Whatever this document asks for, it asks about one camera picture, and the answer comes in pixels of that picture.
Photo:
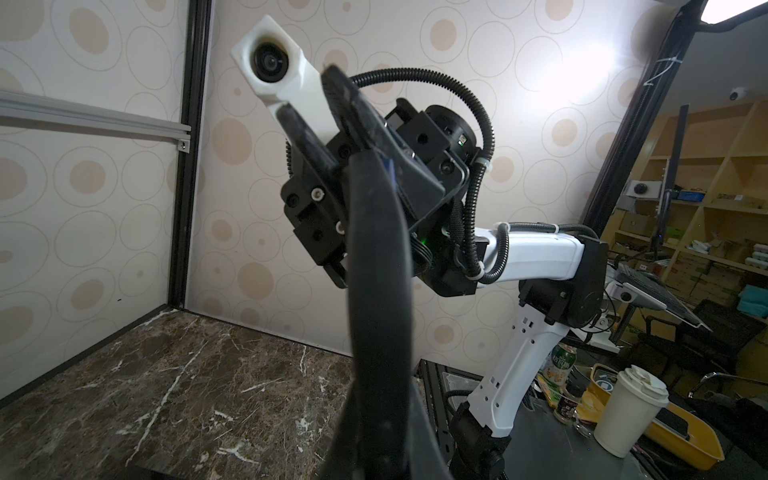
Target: camera lens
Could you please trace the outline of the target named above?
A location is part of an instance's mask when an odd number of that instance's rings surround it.
[[[288,54],[274,43],[263,43],[253,53],[256,76],[265,82],[280,81],[288,72]]]

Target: white cup lid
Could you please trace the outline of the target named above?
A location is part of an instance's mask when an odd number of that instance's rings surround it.
[[[666,406],[669,403],[669,393],[664,382],[637,365],[619,372],[619,380],[632,393],[649,403],[658,406]]]

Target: security camera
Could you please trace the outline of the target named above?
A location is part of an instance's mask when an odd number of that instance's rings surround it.
[[[743,100],[748,91],[749,90],[746,87],[736,87],[730,91],[730,96],[728,98],[731,101]]]

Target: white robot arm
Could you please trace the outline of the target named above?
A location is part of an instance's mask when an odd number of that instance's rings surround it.
[[[353,136],[350,128],[360,125],[366,130],[364,133],[369,133],[376,125],[366,123],[366,111],[363,114],[353,112],[353,121],[359,123],[352,127],[339,120],[342,115],[338,104],[329,106],[326,100],[328,85],[324,85],[323,78],[304,58],[296,42],[269,15],[243,37],[231,53],[253,91],[283,126],[286,118],[285,112],[280,117],[281,107],[289,104],[300,115],[300,120],[303,119],[300,126],[313,131],[316,139],[327,144],[327,150],[332,152],[329,156],[321,146],[314,163],[304,159],[311,165],[304,168],[300,179],[294,172],[281,196],[286,203],[286,215],[310,255],[325,267],[338,286],[346,287],[343,262],[345,207],[343,196],[338,193],[341,189],[328,181],[328,172],[337,163],[334,157],[344,161],[349,156],[348,151],[346,156],[343,151],[346,145],[337,140],[340,135]],[[365,110],[365,102],[362,103],[357,107]],[[456,204],[461,205],[470,170],[480,164],[485,171],[490,159],[484,159],[478,154],[480,149],[474,149],[474,134],[461,118],[448,109],[430,111],[430,108],[427,113],[418,113],[407,101],[401,103],[399,100],[398,107],[382,124],[392,136],[372,134],[373,143],[375,149],[382,148],[384,157],[389,157],[393,183],[401,188],[399,196],[403,208],[407,209],[406,220],[412,232],[414,255],[427,259],[428,269],[417,274],[431,288],[443,296],[462,295],[474,293],[475,288],[482,286],[478,285],[478,280],[480,283],[520,281],[521,308],[518,318],[514,319],[510,343],[469,395],[468,402],[454,415],[451,424],[458,450],[465,453],[461,460],[454,462],[463,462],[475,473],[495,478],[493,475],[499,466],[503,468],[503,460],[499,463],[500,453],[508,443],[515,414],[539,366],[571,327],[586,325],[600,312],[607,245],[594,238],[594,232],[587,227],[576,225],[561,228],[546,224],[505,223],[497,230],[457,231],[455,211],[451,212],[451,209]],[[404,128],[420,121],[421,130],[416,134],[411,135]],[[315,146],[312,136],[303,135],[301,128],[287,131],[286,135],[292,140],[300,138],[304,150],[307,145]],[[379,140],[382,144],[394,141],[397,151],[386,150]],[[428,150],[427,147],[435,142],[439,146]],[[323,201],[328,197],[334,203]],[[473,231],[474,237],[470,240],[474,240],[471,243],[473,249],[479,246],[479,275],[470,275],[463,270],[459,258],[465,254],[465,249],[460,248],[455,239]],[[575,237],[565,231],[585,235]],[[433,258],[430,249],[422,248],[421,244],[430,245],[432,251],[442,256]],[[501,269],[489,280],[484,273],[485,266],[491,265]]]

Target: black pole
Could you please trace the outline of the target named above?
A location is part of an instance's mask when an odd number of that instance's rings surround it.
[[[670,216],[672,206],[672,193],[674,192],[675,180],[677,179],[677,166],[680,164],[680,154],[683,151],[683,138],[685,137],[685,127],[688,122],[689,104],[680,106],[680,113],[677,116],[677,129],[674,135],[674,144],[672,145],[672,155],[667,161],[667,171],[664,172],[664,182],[661,185],[661,197],[659,198],[659,210],[656,215],[656,229],[650,238],[650,251],[654,255],[654,262],[659,260],[659,249],[664,245],[664,236],[667,234],[667,221]]]
[[[600,170],[596,187],[592,189],[582,223],[598,235],[611,217],[616,202],[627,183],[634,162],[640,153],[648,131],[667,96],[672,80],[680,68],[686,50],[700,27],[701,12],[706,0],[692,0],[680,8],[667,31],[659,53],[644,72],[641,84],[634,92],[627,114],[621,121],[614,143]],[[678,61],[664,61],[676,58]]]
[[[187,54],[184,61],[184,89],[181,97],[182,124],[192,127],[190,153],[179,152],[176,170],[174,232],[170,240],[168,303],[184,307],[187,297],[187,265],[192,241],[198,145],[205,100],[208,36],[213,0],[190,0],[187,20]]]

